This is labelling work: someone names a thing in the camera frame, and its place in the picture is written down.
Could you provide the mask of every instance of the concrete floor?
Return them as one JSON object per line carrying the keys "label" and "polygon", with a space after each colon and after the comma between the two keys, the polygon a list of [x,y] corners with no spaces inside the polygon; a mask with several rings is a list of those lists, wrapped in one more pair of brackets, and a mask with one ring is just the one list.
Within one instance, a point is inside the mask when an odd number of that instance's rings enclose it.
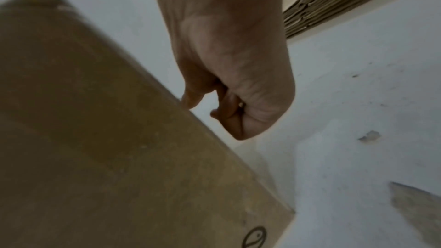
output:
{"label": "concrete floor", "polygon": [[[70,1],[182,94],[156,0]],[[440,18],[439,0],[374,0],[290,40],[295,104],[251,141],[209,117],[214,95],[194,110],[296,208],[280,247],[427,247],[388,183],[441,195]],[[375,142],[357,140],[372,130]]]}

